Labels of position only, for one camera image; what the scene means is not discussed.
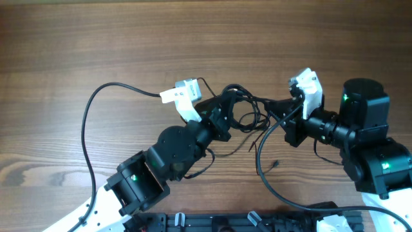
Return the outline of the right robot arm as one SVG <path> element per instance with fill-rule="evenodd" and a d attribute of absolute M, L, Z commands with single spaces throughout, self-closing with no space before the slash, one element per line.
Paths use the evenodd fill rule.
<path fill-rule="evenodd" d="M 390 98 L 381 83 L 350 79 L 343 85 L 339 112 L 324 109 L 324 95 L 293 78 L 291 99 L 265 109 L 298 147 L 307 137 L 340 150 L 343 170 L 362 194 L 377 231 L 411 231 L 411 153 L 387 136 Z"/>

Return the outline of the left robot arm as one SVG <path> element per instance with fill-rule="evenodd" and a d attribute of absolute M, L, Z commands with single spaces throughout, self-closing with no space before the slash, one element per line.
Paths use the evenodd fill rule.
<path fill-rule="evenodd" d="M 164 129 L 157 142 L 117 167 L 95 196 L 48 228 L 48 231 L 145 231 L 139 213 L 170 194 L 169 181 L 192 176 L 195 162 L 210 151 L 214 140 L 230 139 L 230 118 L 236 102 L 233 92 L 200 100 L 200 93 L 184 87 L 160 93 L 162 102 L 174 102 L 185 126 Z"/>

